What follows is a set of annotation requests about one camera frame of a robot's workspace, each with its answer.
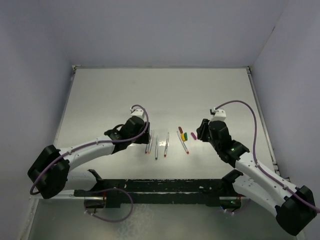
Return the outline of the white pen purple end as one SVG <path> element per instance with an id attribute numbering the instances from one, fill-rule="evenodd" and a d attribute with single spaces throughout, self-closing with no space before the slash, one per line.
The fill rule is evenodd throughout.
<path id="1" fill-rule="evenodd" d="M 151 142 L 151 140 L 149 139 L 149 140 L 148 140 L 148 143 L 147 143 L 146 146 L 145 146 L 145 151 L 144 151 L 145 154 L 147 154 L 148 151 L 149 151 L 150 142 Z"/>

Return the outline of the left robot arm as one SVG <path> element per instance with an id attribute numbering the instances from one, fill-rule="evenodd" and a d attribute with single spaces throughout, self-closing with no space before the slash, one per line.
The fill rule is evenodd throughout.
<path id="1" fill-rule="evenodd" d="M 27 172 L 33 182 L 31 195 L 50 199 L 65 190 L 81 190 L 91 196 L 103 191 L 101 177 L 95 170 L 75 172 L 75 168 L 94 159 L 126 150 L 131 144 L 149 143 L 150 123 L 132 116 L 125 124 L 107 130 L 96 139 L 76 146 L 46 146 Z"/>

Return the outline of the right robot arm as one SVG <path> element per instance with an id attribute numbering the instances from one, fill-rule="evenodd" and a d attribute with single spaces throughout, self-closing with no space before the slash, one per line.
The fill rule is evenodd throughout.
<path id="1" fill-rule="evenodd" d="M 225 122 L 204 118 L 196 133 L 198 140 L 210 143 L 219 158 L 234 169 L 235 177 L 222 183 L 226 195 L 238 193 L 250 198 L 292 236 L 317 216 L 313 192 L 305 185 L 297 187 L 256 160 L 245 145 L 232 139 Z"/>

